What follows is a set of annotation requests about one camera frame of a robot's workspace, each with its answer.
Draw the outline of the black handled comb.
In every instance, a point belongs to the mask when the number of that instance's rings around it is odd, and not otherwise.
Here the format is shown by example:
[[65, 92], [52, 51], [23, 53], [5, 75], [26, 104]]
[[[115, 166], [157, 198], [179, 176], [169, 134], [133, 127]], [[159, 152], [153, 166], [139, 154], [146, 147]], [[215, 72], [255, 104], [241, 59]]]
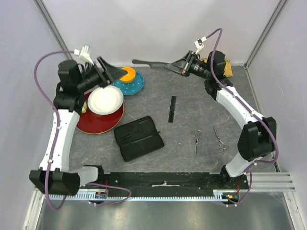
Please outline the black handled comb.
[[165, 62], [143, 61], [138, 59], [133, 59], [132, 64], [148, 65], [152, 69], [163, 69], [168, 65]]

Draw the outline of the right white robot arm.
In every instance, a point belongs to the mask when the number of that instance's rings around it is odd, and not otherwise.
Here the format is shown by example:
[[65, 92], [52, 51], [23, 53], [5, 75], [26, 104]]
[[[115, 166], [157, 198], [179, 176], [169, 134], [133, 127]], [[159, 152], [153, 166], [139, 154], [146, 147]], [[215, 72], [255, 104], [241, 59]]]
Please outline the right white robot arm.
[[247, 173], [253, 164], [277, 151], [277, 125], [273, 117], [264, 117], [238, 94], [224, 75], [225, 67], [225, 55], [220, 51], [211, 52], [206, 62], [189, 51], [183, 58], [166, 64], [165, 69], [184, 77], [193, 74], [203, 78], [206, 92], [239, 124], [238, 153], [223, 167], [219, 180], [222, 187], [229, 189], [237, 183], [237, 177]]

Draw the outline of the black straight comb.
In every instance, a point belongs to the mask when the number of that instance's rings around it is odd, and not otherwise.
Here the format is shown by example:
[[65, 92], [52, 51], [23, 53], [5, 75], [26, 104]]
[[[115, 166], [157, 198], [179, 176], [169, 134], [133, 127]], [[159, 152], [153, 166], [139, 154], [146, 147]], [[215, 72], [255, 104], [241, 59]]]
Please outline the black straight comb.
[[169, 123], [173, 123], [173, 121], [174, 121], [176, 101], [177, 101], [177, 97], [176, 96], [172, 96], [171, 97], [171, 103], [170, 103], [169, 117], [168, 117], [168, 122]]

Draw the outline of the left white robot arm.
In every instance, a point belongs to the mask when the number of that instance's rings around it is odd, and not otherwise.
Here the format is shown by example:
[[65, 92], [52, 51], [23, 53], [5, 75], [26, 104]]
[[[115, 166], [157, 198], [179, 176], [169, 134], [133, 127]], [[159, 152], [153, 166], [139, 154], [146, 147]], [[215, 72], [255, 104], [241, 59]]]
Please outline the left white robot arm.
[[94, 188], [105, 184], [102, 166], [86, 165], [69, 171], [72, 137], [85, 103], [85, 92], [96, 86], [105, 88], [127, 74], [102, 57], [97, 61], [100, 66], [92, 64], [84, 71], [80, 71], [75, 60], [65, 60], [58, 65], [60, 82], [51, 101], [54, 118], [49, 143], [39, 168], [29, 174], [30, 181], [43, 194], [74, 196], [88, 183]]

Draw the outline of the silver scissors with black blades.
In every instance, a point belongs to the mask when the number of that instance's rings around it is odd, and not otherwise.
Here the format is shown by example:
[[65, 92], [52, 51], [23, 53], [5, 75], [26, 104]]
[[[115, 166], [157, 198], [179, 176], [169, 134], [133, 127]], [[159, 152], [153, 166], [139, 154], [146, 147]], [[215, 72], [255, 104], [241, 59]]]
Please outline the silver scissors with black blades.
[[195, 157], [197, 156], [197, 150], [198, 150], [198, 144], [199, 144], [199, 138], [202, 134], [202, 131], [199, 129], [197, 131], [191, 131], [191, 135], [193, 135], [194, 139], [195, 139], [195, 146], [194, 146], [194, 154]]

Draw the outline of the black zipper tool case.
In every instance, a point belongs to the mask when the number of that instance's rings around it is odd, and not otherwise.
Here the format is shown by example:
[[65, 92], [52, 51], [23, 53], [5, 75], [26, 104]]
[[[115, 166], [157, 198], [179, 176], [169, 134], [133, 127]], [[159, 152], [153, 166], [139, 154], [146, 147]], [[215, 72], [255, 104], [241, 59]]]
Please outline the black zipper tool case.
[[114, 136], [125, 162], [165, 146], [153, 119], [148, 115], [114, 129]]

